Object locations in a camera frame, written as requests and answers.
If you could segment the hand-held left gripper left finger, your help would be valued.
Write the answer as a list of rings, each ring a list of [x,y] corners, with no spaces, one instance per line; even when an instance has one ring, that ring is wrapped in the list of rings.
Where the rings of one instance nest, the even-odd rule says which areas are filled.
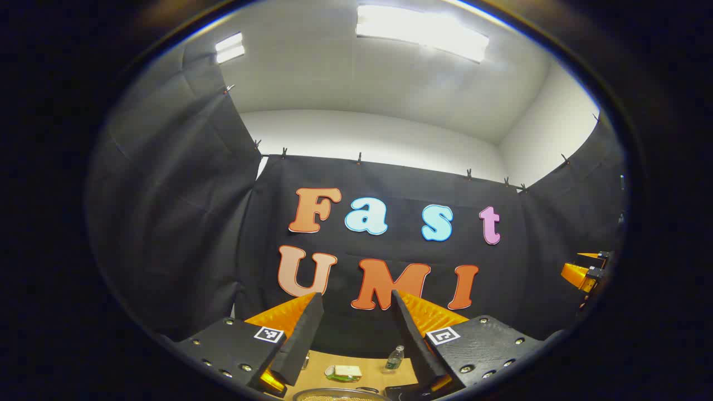
[[[247,320],[217,320],[178,342],[177,350],[233,390],[283,398],[296,384],[323,313],[323,295],[312,292]]]

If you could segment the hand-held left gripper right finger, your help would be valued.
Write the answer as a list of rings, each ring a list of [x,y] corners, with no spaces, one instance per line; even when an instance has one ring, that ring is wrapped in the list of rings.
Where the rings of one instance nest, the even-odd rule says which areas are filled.
[[[427,394],[475,390],[512,373],[544,348],[489,315],[466,318],[400,290],[392,311],[418,384]]]

